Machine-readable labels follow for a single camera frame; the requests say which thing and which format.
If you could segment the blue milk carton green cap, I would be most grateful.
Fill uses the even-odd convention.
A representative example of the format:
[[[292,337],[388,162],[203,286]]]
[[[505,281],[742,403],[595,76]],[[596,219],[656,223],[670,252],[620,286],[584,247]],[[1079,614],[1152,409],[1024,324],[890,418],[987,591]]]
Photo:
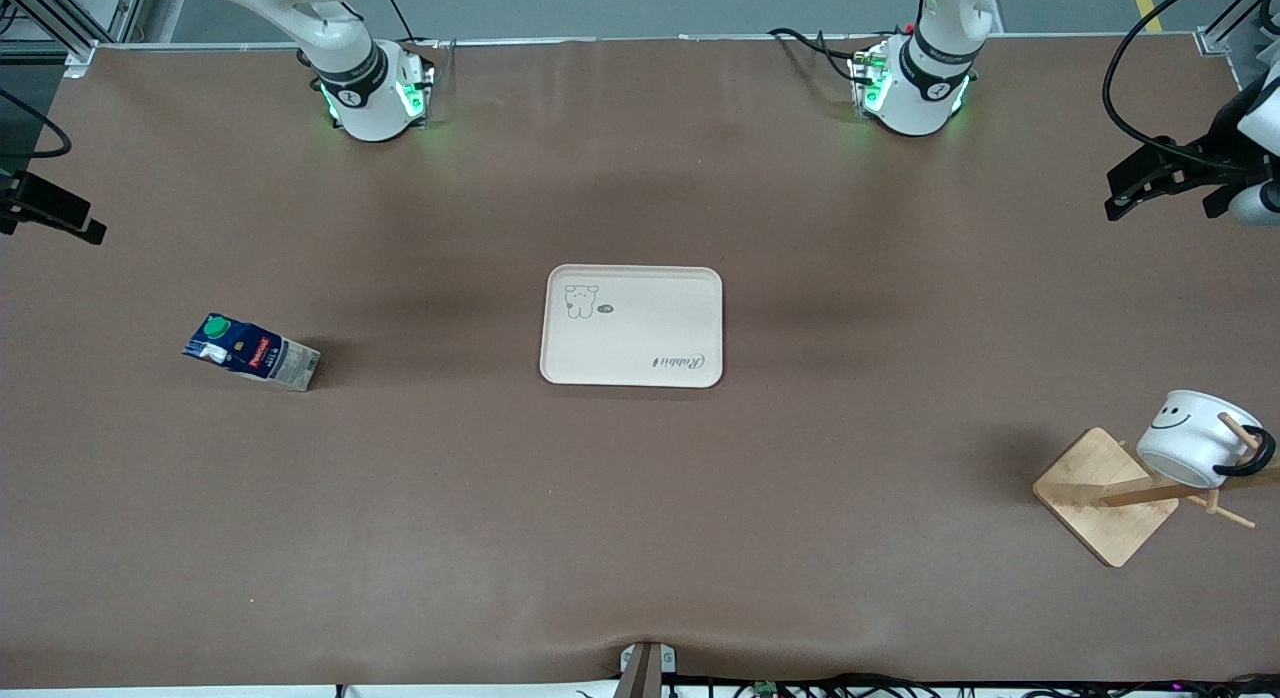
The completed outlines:
[[[209,314],[183,355],[255,382],[306,392],[321,353],[252,323]]]

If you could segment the cream tray with bear print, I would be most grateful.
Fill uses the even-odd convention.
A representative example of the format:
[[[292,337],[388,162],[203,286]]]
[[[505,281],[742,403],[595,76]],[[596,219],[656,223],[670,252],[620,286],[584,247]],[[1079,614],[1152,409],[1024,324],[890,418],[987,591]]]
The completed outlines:
[[[540,374],[557,386],[712,388],[724,368],[723,297],[710,268],[559,265]]]

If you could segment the wooden mug rack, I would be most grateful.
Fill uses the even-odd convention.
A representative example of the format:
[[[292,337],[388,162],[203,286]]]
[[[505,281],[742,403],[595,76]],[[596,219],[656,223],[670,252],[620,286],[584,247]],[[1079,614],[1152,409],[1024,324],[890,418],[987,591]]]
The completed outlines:
[[[1033,493],[1103,565],[1124,566],[1185,502],[1244,528],[1254,523],[1222,505],[1229,491],[1280,484],[1280,442],[1271,464],[1219,489],[1183,485],[1146,466],[1137,446],[1100,426],[1080,434],[1034,483]]]

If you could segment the grey metal bracket post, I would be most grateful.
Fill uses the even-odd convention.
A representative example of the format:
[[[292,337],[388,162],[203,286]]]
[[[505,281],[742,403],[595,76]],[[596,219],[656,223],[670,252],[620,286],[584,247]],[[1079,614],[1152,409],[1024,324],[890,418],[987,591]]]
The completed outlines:
[[[620,657],[621,675],[613,698],[678,698],[668,678],[677,670],[677,653],[672,645],[637,642],[626,647]]]

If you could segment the aluminium frame post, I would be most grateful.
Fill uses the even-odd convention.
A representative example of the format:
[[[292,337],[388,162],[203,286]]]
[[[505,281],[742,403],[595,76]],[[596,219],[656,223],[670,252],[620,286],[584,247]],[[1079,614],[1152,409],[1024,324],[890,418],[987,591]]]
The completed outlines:
[[[1193,37],[1201,56],[1222,59],[1245,88],[1280,61],[1280,0],[1230,0]]]
[[[125,45],[146,0],[0,0],[0,65],[64,67],[81,77],[97,47]]]

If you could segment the white smiley cup black handle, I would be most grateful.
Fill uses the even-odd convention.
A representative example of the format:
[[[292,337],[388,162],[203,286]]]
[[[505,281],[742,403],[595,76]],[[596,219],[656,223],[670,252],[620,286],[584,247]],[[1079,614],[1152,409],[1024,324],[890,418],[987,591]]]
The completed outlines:
[[[1267,467],[1276,438],[1245,410],[1197,391],[1171,391],[1135,451],[1157,474],[1198,489]]]

